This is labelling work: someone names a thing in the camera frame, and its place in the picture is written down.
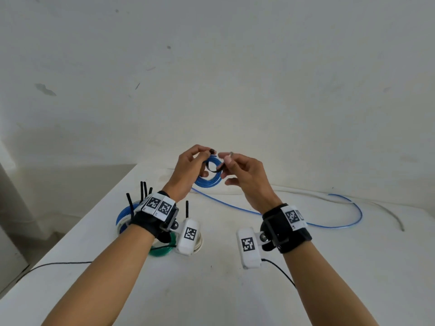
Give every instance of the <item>white table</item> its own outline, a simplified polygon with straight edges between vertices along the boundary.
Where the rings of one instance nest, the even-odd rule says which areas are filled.
[[[139,182],[159,190],[171,171],[151,164],[131,170],[39,264],[94,259],[116,237],[115,219],[127,206],[126,192],[139,199]],[[206,192],[226,192],[222,184]],[[340,225],[358,217],[352,205],[279,192],[313,223]],[[215,195],[249,208],[243,195]],[[190,193],[190,217],[201,224],[202,249],[191,257],[171,252],[149,257],[116,325],[310,325],[291,283],[274,266],[243,270],[235,232],[259,216]],[[184,217],[184,203],[179,218]],[[432,325],[435,320],[435,219],[412,207],[385,204],[406,232],[375,206],[360,205],[363,221],[350,229],[310,227],[314,243],[381,325]],[[275,250],[263,252],[285,268]],[[0,301],[2,325],[40,325],[86,265],[52,265],[24,277]]]

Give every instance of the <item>blue cable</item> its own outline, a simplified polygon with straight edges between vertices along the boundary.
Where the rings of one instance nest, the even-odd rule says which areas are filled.
[[[255,215],[261,215],[260,213],[253,212],[252,210],[243,209],[243,208],[240,208],[240,207],[237,207],[237,206],[233,206],[233,205],[230,205],[229,203],[226,203],[226,202],[220,201],[220,200],[218,200],[218,199],[216,199],[216,198],[210,197],[209,195],[207,195],[207,194],[205,194],[205,193],[203,193],[203,192],[201,192],[201,191],[198,191],[198,190],[196,190],[196,189],[194,189],[194,188],[192,188],[192,190],[195,191],[195,192],[197,192],[197,193],[199,193],[199,194],[201,194],[201,195],[203,195],[204,197],[207,197],[207,198],[209,198],[209,199],[211,199],[211,200],[213,200],[213,201],[219,202],[219,203],[221,203],[222,205],[225,205],[225,206],[228,206],[228,207],[231,207],[231,208],[234,208],[234,209],[240,210],[240,211],[242,211],[242,212],[247,212],[247,213],[255,214]],[[340,196],[339,194],[329,193],[328,196],[336,196],[336,197],[340,197],[340,198],[346,199],[347,201],[352,202],[351,199],[348,199],[348,198],[346,198],[346,197],[344,197],[344,196]],[[351,226],[354,226],[354,225],[360,223],[361,220],[362,220],[362,210],[361,210],[361,208],[359,208],[358,205],[357,205],[356,203],[354,203],[354,202],[352,202],[352,204],[353,204],[353,205],[358,209],[358,211],[359,211],[359,219],[358,219],[357,221],[351,223],[351,224],[347,224],[347,225],[339,225],[339,226],[325,226],[325,225],[319,225],[319,224],[308,223],[308,222],[307,222],[307,224],[312,225],[312,226],[316,226],[316,227],[318,227],[318,228],[322,228],[322,229],[344,229],[344,228],[350,228]]]
[[[216,165],[216,167],[222,163],[222,161],[220,161],[214,155],[211,155],[206,161],[208,161],[210,163],[214,163]],[[210,180],[205,180],[202,177],[198,176],[198,178],[195,181],[195,184],[198,185],[200,188],[205,188],[205,189],[211,188],[211,187],[219,184],[219,182],[221,181],[221,178],[220,178],[221,173],[222,172],[216,173],[216,175]]]

